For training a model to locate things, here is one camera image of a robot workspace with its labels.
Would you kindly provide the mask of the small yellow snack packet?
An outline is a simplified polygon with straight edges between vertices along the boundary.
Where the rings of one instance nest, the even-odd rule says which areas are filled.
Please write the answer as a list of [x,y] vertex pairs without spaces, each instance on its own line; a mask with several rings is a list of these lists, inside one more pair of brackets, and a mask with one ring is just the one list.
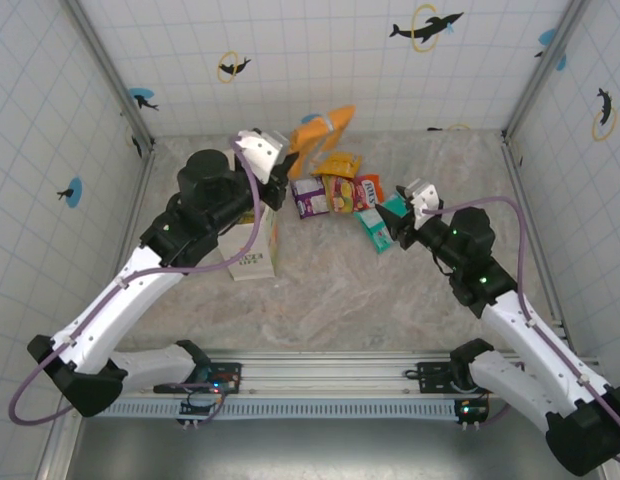
[[311,172],[311,175],[353,179],[356,177],[362,162],[363,156],[360,154],[333,152]]

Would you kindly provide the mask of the grey metal panel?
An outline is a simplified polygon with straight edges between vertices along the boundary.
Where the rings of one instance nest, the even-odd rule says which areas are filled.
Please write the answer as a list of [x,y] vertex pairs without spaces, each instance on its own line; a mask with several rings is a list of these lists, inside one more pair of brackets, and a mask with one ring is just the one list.
[[68,480],[600,480],[515,413],[480,430],[417,420],[83,423]]

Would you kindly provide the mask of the teal snack packet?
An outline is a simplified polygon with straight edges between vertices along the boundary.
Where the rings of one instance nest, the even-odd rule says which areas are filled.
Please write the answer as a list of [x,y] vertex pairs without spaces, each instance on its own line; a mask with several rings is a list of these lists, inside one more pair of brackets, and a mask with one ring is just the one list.
[[[396,193],[390,195],[382,203],[382,206],[400,217],[407,213],[404,200]],[[394,244],[394,240],[392,239],[382,217],[375,208],[356,212],[355,217],[363,226],[366,235],[371,240],[378,254],[383,253]]]

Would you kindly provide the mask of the large orange snack packet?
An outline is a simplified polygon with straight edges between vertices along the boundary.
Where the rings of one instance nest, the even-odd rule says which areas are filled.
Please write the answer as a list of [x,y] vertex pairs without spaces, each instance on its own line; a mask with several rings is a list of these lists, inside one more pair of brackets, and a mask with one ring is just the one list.
[[289,153],[298,155],[288,173],[291,180],[302,175],[305,161],[313,154],[330,151],[337,146],[355,113],[355,105],[345,105],[314,117],[291,133]]

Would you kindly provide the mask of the red fruit candy packet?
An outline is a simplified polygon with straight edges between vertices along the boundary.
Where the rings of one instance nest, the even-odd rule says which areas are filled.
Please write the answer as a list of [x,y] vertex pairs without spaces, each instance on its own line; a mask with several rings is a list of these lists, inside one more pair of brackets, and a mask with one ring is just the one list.
[[332,212],[350,214],[374,208],[385,200],[380,177],[377,174],[352,179],[325,175],[322,182],[328,206]]

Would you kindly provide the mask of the purple white snack packet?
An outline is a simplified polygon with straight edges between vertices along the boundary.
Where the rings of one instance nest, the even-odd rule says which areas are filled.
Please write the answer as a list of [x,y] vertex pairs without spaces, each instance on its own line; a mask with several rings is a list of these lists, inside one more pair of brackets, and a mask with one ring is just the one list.
[[326,190],[320,178],[312,177],[296,180],[291,184],[291,191],[301,219],[330,212]]

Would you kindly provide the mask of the white floral paper bag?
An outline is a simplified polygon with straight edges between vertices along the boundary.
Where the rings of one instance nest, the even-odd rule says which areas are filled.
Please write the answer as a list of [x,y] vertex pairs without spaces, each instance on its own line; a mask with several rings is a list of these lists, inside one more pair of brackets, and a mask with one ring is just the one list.
[[[228,260],[245,246],[254,227],[254,204],[248,191],[250,210],[243,213],[226,233],[219,236],[218,248],[224,260]],[[276,275],[278,226],[276,211],[260,203],[260,222],[251,249],[237,262],[228,266],[234,281],[271,278]]]

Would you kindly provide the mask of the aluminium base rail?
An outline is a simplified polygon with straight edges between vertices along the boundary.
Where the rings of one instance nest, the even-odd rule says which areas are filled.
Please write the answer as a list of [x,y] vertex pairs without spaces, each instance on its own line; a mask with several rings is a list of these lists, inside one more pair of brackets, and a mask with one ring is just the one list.
[[469,387],[451,386],[449,357],[427,352],[288,352],[215,351],[206,354],[190,341],[164,349],[112,352],[83,362],[66,352],[47,373],[71,400],[94,397],[105,409],[128,392],[188,395],[207,384],[204,378],[229,381],[226,395],[327,392],[393,394],[417,388],[428,395],[467,395]]

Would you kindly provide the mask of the aluminium frame post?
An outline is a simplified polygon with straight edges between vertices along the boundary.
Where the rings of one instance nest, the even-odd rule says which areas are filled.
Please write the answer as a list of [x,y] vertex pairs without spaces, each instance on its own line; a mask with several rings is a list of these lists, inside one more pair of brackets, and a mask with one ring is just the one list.
[[591,3],[592,0],[569,0],[552,40],[544,49],[540,63],[526,84],[506,127],[502,130],[502,138],[506,144],[510,143],[522,127],[542,89],[566,53],[568,43]]
[[132,135],[143,151],[151,153],[154,146],[153,137],[80,0],[59,0],[59,2],[115,97],[121,113],[131,127]]

